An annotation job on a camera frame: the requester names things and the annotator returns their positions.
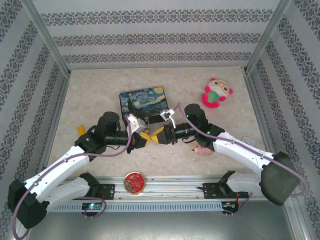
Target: marble table surface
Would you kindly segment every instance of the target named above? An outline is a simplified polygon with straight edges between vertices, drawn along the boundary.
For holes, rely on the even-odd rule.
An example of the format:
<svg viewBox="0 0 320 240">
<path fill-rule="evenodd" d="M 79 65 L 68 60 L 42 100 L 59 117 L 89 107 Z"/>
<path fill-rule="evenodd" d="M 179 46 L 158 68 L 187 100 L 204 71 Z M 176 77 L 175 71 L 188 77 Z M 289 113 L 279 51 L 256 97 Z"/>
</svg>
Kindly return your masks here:
<svg viewBox="0 0 320 240">
<path fill-rule="evenodd" d="M 213 77 L 226 81 L 234 90 L 234 94 L 216 109 L 205 107 L 201 101 L 204 88 Z M 248 137 L 255 141 L 256 148 L 265 150 L 240 67 L 87 69 L 72 71 L 48 165 L 65 154 L 78 139 L 78 125 L 87 130 L 97 124 L 104 112 L 121 115 L 119 93 L 159 86 L 163 87 L 170 108 L 178 102 L 183 108 L 197 103 L 210 123 L 237 139 Z M 178 112 L 174 116 L 177 124 L 185 122 Z M 151 134 L 164 124 L 151 125 Z M 120 149 L 107 148 L 105 153 L 116 153 Z M 252 173 L 226 155 L 217 152 L 209 156 L 198 155 L 182 141 L 175 145 L 151 142 L 131 154 L 97 157 L 72 176 L 89 172 L 95 177 L 124 177 L 134 171 L 145 176 L 203 176 L 223 175 L 229 170 Z"/>
</svg>

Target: patterned wallpaper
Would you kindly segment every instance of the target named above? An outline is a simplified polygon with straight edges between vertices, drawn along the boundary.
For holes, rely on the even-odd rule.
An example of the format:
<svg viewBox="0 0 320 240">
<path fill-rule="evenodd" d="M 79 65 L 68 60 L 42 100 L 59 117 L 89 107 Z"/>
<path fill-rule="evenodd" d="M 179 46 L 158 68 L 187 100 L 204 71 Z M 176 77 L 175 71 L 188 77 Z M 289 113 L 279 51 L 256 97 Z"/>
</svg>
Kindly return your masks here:
<svg viewBox="0 0 320 240">
<path fill-rule="evenodd" d="M 276 151 L 289 153 L 310 190 L 298 200 L 320 239 L 320 6 L 294 0 L 251 72 Z"/>
<path fill-rule="evenodd" d="M 0 240 L 10 231 L 7 191 L 37 172 L 63 76 L 19 0 L 0 0 Z"/>
<path fill-rule="evenodd" d="M 245 66 L 279 0 L 37 0 L 70 69 Z"/>
</svg>

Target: plush toy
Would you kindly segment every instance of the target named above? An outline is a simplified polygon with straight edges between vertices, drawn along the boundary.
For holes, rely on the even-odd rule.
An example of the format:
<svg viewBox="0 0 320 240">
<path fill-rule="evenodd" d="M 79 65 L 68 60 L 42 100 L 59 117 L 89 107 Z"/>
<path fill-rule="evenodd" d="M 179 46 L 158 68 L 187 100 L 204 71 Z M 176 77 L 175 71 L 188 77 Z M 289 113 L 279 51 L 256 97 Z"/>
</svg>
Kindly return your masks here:
<svg viewBox="0 0 320 240">
<path fill-rule="evenodd" d="M 224 81 L 217 80 L 216 78 L 211 78 L 204 90 L 206 93 L 202 94 L 202 102 L 205 106 L 212 109 L 219 107 L 219 101 L 223 102 L 229 95 L 234 93 Z"/>
</svg>

